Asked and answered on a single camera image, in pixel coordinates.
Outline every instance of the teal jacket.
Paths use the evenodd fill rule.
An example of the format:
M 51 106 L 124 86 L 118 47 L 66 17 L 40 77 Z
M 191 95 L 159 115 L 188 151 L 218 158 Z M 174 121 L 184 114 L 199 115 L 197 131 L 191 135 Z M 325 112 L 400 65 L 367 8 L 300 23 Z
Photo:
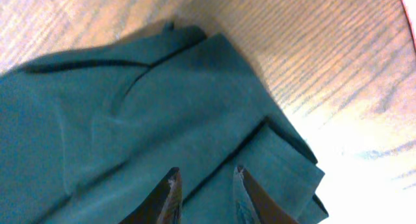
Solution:
M 222 36 L 197 27 L 66 51 L 0 78 L 0 223 L 117 223 L 179 167 L 183 223 L 232 223 L 241 164 L 300 223 L 317 159 Z

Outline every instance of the wooden floor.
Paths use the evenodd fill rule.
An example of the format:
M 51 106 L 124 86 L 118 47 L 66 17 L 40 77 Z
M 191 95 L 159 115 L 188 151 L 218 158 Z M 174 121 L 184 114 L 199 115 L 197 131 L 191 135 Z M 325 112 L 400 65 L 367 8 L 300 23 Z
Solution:
M 244 54 L 326 176 L 323 223 L 414 223 L 416 56 L 400 0 L 0 0 L 0 71 L 175 15 Z

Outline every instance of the green fabric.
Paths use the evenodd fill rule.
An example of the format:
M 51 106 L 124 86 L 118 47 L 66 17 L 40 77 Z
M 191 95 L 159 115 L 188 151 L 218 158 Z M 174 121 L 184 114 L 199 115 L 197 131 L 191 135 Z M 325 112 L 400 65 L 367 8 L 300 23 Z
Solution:
M 323 219 L 326 219 L 328 216 L 328 212 L 326 211 L 324 205 L 320 199 L 314 195 L 304 208 L 301 215 L 297 218 L 297 221 L 301 224 L 315 224 L 319 223 Z
M 184 223 L 234 222 L 231 181 L 237 165 L 247 168 L 269 196 L 294 219 L 304 212 L 324 175 L 268 126 L 264 126 L 233 160 L 184 204 Z
M 265 119 L 317 163 L 230 43 L 196 27 L 38 58 L 0 101 L 1 223 L 117 223 L 174 166 L 188 197 Z

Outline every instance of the clothing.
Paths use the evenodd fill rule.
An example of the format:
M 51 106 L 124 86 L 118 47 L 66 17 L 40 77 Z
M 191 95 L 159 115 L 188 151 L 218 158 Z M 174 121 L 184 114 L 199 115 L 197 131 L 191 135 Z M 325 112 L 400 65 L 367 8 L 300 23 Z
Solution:
M 195 192 L 202 181 L 232 185 L 232 169 L 213 172 L 233 158 L 300 218 L 323 176 L 250 66 L 222 35 L 197 27 L 37 58 L 1 78 L 0 101 L 1 223 L 117 223 L 172 167 L 187 223 L 189 204 L 207 195 L 205 186 Z M 243 156 L 257 144 L 247 140 L 253 132 L 270 141 Z M 275 161 L 264 150 L 285 154 Z M 274 164 L 286 156 L 301 174 Z M 292 187 L 283 180 L 303 184 L 293 186 L 302 195 L 282 197 Z

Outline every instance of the wood grain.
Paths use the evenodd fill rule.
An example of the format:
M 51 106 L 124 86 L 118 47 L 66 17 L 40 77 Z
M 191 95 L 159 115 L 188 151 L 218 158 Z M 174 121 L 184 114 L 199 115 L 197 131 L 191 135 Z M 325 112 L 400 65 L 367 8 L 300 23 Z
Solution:
M 244 54 L 326 177 L 327 223 L 411 223 L 416 56 L 400 0 L 0 0 L 0 70 L 173 14 Z

